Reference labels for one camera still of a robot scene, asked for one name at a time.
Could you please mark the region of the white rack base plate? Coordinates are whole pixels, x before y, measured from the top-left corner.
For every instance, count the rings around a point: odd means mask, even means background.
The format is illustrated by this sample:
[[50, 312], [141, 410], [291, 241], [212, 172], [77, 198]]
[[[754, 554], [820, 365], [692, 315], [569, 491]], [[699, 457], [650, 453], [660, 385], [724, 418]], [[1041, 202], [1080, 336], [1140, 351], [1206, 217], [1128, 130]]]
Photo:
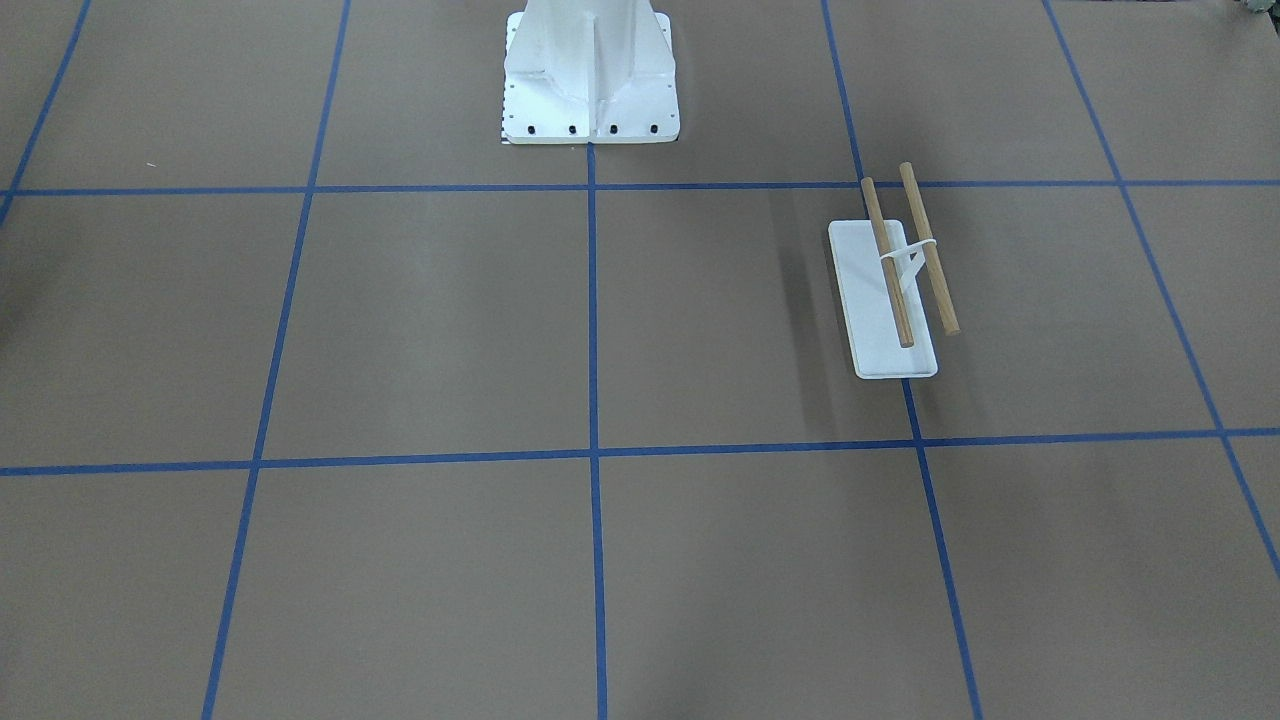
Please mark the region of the white rack base plate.
[[[895, 249], [909, 245], [901, 222], [886, 223]], [[899, 346], [869, 220], [831, 222], [828, 236], [855, 374], [864, 380], [936, 375], [940, 365], [918, 286], [904, 295], [915, 343]]]

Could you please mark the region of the white rack rod bracket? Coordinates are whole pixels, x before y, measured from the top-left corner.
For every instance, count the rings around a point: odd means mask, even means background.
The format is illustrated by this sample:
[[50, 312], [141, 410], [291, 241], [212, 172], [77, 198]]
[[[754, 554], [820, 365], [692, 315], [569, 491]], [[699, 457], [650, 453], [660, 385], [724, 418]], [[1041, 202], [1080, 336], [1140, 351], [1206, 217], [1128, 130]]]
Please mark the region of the white rack rod bracket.
[[899, 291], [904, 295], [911, 293], [916, 287], [916, 277], [931, 263], [931, 256], [936, 255], [936, 238], [925, 238], [901, 249], [892, 249], [881, 254], [881, 261], [888, 261], [895, 270]]

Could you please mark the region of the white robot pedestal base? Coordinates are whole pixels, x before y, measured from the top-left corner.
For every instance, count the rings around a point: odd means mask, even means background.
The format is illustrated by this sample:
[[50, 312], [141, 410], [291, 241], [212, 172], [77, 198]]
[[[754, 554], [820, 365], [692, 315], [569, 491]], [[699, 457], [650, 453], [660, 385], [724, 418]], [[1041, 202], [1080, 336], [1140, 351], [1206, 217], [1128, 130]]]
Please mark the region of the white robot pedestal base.
[[504, 41], [504, 142], [678, 140], [672, 24], [652, 3], [529, 1], [507, 17]]

